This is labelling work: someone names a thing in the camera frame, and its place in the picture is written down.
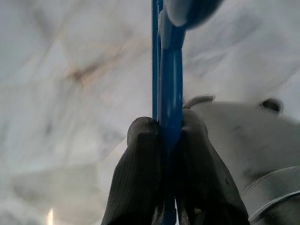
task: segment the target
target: gray metal object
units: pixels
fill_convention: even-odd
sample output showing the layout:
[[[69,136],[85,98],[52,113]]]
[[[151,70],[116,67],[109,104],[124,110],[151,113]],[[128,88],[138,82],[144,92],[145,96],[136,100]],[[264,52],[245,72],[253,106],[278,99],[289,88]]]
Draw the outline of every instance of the gray metal object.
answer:
[[[192,106],[228,167],[256,225],[300,224],[300,126],[259,108]]]

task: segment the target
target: white surface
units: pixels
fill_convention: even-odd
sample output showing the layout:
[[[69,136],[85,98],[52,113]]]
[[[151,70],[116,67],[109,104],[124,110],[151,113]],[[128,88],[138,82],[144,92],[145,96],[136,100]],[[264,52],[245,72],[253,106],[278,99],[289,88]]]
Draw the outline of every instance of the white surface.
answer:
[[[55,225],[101,220],[125,145],[107,156],[151,111],[150,5],[0,2],[0,224],[45,224],[50,208]],[[225,1],[187,33],[185,99],[278,97],[299,120],[299,8],[298,0]]]

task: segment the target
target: white marble ceiling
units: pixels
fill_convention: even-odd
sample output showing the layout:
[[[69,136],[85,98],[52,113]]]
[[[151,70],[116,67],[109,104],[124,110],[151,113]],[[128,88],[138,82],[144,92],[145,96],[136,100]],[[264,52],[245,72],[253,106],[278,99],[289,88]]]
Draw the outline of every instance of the white marble ceiling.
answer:
[[[99,224],[126,131],[151,112],[150,0],[0,1],[0,224]],[[300,120],[298,0],[226,0],[184,45],[184,96]]]

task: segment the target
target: marble surface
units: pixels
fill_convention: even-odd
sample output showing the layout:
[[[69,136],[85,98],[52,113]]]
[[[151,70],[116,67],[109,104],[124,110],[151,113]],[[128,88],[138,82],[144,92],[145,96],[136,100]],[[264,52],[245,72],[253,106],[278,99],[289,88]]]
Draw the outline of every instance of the marble surface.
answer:
[[[150,1],[0,1],[0,224],[99,224],[130,123],[151,112]],[[297,0],[227,0],[184,44],[184,97],[300,120]]]

